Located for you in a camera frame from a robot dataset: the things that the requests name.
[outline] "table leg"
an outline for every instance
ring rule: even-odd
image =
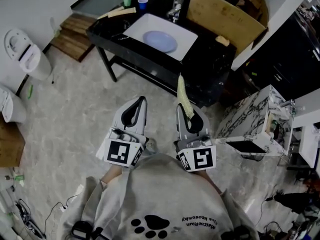
[[[105,50],[104,50],[103,48],[99,47],[99,46],[97,46],[96,48],[98,49],[98,52],[99,52],[99,54],[100,54],[100,57],[101,57],[104,65],[105,65],[105,67],[106,67],[106,70],[108,70],[112,81],[117,82],[117,78],[116,78],[116,76],[115,76],[114,71],[112,70],[112,67],[111,67],[110,62],[109,62],[109,60],[108,60],[108,58],[107,58],[107,55],[106,55],[106,53],[105,53]]]

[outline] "marble cabinet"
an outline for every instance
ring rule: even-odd
[[[215,134],[216,143],[230,145],[243,155],[286,156],[293,117],[285,99],[271,85],[226,109]],[[279,124],[277,139],[268,134],[270,122]]]

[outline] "white toilet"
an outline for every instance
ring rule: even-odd
[[[52,71],[46,55],[20,29],[11,29],[4,36],[4,49],[11,60],[19,62],[20,68],[29,76],[45,80]]]
[[[23,123],[27,118],[27,111],[21,99],[2,84],[0,84],[0,112],[6,123]]]

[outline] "wooden step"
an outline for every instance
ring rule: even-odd
[[[59,36],[53,38],[50,43],[78,62],[81,62],[94,47],[87,36],[68,29],[62,29]]]
[[[89,28],[95,21],[96,19],[94,18],[74,13],[61,24],[61,27],[65,30],[71,30],[81,35],[87,35],[87,28]]]

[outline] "paw print logo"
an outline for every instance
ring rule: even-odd
[[[141,226],[141,220],[136,218],[131,221],[131,225],[136,227],[134,232],[136,234],[141,234],[147,230],[145,237],[148,239],[154,238],[157,234],[160,239],[167,237],[167,231],[163,230],[170,225],[170,221],[167,219],[160,218],[156,215],[147,215],[144,217],[147,229]]]

